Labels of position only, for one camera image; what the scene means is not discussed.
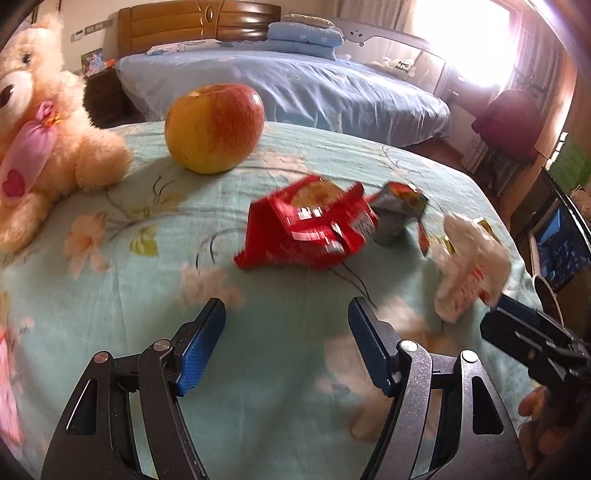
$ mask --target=wooden headboard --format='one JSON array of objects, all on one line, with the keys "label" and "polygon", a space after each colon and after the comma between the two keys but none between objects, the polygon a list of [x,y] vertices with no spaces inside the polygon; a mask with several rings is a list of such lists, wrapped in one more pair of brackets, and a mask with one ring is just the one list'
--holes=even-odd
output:
[{"label": "wooden headboard", "polygon": [[278,5],[237,0],[176,0],[122,8],[119,58],[178,41],[264,40],[269,24],[280,19]]}]

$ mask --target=red garment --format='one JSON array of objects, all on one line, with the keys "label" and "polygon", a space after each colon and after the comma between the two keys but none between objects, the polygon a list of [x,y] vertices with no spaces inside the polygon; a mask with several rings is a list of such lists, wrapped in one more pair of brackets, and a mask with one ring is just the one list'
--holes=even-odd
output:
[{"label": "red garment", "polygon": [[488,147],[521,163],[535,161],[534,147],[543,127],[544,119],[527,90],[501,92],[472,124]]}]

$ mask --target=nightstand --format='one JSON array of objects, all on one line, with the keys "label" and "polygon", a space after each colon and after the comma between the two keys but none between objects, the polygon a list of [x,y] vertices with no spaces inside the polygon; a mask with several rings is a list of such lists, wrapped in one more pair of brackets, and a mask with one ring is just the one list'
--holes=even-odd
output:
[{"label": "nightstand", "polygon": [[124,93],[114,68],[86,79],[84,107],[93,123],[100,128],[143,121]]}]

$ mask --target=metal screw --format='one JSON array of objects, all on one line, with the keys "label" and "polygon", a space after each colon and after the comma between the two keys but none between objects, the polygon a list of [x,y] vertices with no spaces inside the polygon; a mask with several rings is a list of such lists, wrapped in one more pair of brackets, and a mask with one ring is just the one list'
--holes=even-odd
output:
[{"label": "metal screw", "polygon": [[156,350],[157,352],[164,352],[165,350],[168,350],[170,348],[170,342],[168,340],[158,340],[158,342],[156,342],[154,344],[154,350]]},{"label": "metal screw", "polygon": [[94,358],[96,364],[104,364],[108,359],[109,354],[107,352],[99,352]]},{"label": "metal screw", "polygon": [[469,364],[473,364],[474,362],[478,361],[478,355],[472,350],[464,350],[462,352],[462,358]]},{"label": "metal screw", "polygon": [[403,340],[400,342],[400,347],[407,352],[414,352],[418,348],[418,345],[412,340]]}]

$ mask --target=white plastic wrapper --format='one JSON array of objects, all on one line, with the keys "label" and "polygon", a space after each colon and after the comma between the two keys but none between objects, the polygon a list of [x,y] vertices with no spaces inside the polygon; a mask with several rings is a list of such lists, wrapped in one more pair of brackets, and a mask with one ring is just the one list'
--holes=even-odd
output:
[{"label": "white plastic wrapper", "polygon": [[435,312],[456,323],[477,298],[496,305],[511,273],[509,251],[472,220],[449,213],[443,229],[455,252],[442,243],[432,245],[433,260],[445,274],[435,294]]}]

